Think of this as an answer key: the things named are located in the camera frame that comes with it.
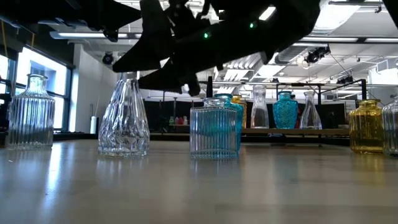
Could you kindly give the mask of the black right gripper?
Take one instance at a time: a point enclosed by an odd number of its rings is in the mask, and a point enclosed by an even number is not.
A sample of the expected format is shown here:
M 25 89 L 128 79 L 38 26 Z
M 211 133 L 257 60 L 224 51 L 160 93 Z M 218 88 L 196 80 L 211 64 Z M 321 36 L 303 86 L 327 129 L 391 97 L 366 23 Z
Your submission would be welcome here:
M 209 13 L 211 1 L 205 0 L 201 11 L 196 15 L 187 5 L 186 0 L 172 1 L 172 30 L 177 41 L 177 55 L 186 59 L 189 53 L 203 59 L 198 71 L 210 67 L 223 69 L 221 62 L 204 62 L 210 56 L 212 31 L 210 20 L 205 18 Z M 142 34 L 118 61 L 113 64 L 114 72 L 136 72 L 155 70 L 138 80 L 139 87 L 146 90 L 162 90 L 182 94 L 182 87 L 188 85 L 190 96 L 200 93 L 200 84 L 196 73 L 182 64 L 167 61 L 160 68 L 160 61 L 170 57 L 173 51 L 174 38 L 171 24 L 158 0 L 141 0 Z

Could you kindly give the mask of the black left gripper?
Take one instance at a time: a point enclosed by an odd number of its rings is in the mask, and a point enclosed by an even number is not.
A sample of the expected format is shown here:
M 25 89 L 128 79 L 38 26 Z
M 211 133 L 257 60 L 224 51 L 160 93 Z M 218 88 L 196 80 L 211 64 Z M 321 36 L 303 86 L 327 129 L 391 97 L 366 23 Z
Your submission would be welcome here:
M 77 25 L 78 3 L 83 9 L 93 9 L 107 14 L 80 12 L 79 18 L 92 30 L 101 30 L 111 42 L 119 39 L 119 29 L 141 18 L 138 9 L 114 0 L 35 0 L 30 7 L 31 23 Z

